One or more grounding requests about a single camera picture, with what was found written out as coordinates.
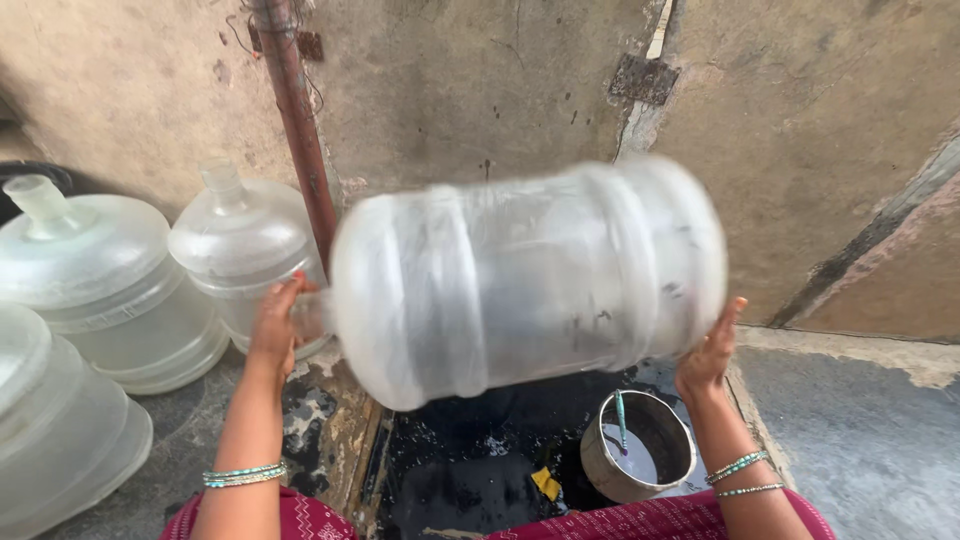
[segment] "toothbrush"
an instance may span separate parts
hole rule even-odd
[[[620,421],[620,447],[623,454],[627,454],[627,421],[623,414],[623,395],[616,391],[616,419]]]

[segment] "water jug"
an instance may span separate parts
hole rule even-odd
[[[227,334],[167,252],[170,227],[130,197],[64,198],[41,175],[4,191],[23,210],[0,229],[0,301],[36,311],[129,393],[199,378]]]
[[[364,200],[330,280],[328,330],[357,379],[409,410],[686,351],[723,305],[727,259],[701,185],[647,157]]]
[[[216,306],[234,345],[250,348],[260,299],[271,283],[297,270],[326,284],[306,205],[293,187],[241,179],[233,162],[200,163],[206,189],[189,204],[170,232],[170,253]],[[297,357],[324,344],[313,340]]]
[[[153,425],[36,313],[0,304],[0,538],[98,503],[147,458]]]

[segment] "metal bucket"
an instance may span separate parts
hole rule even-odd
[[[669,405],[636,390],[621,390],[620,393],[623,395],[627,431],[643,443],[652,457],[657,481],[652,483],[632,477],[614,461],[604,442],[603,425],[618,424],[615,393],[600,405],[599,413],[584,432],[580,440],[580,458],[597,491],[617,503],[635,503],[680,485],[693,472],[697,454],[690,431]],[[644,449],[628,445],[627,450],[642,453]]]

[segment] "forearm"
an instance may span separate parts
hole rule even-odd
[[[687,411],[708,472],[717,471],[758,447],[721,385],[692,392]],[[750,465],[714,484],[716,492],[777,483],[765,462]],[[731,540],[808,540],[810,534],[779,489],[718,498]]]
[[[279,462],[283,438],[279,373],[260,372],[248,362],[230,400],[213,470],[249,469]],[[280,537],[279,479],[207,489],[193,540],[277,540]]]

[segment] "yellow sponge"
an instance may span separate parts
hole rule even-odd
[[[557,496],[560,495],[560,483],[550,478],[550,471],[546,467],[530,475],[530,478],[534,480],[534,484],[551,503],[557,500]]]

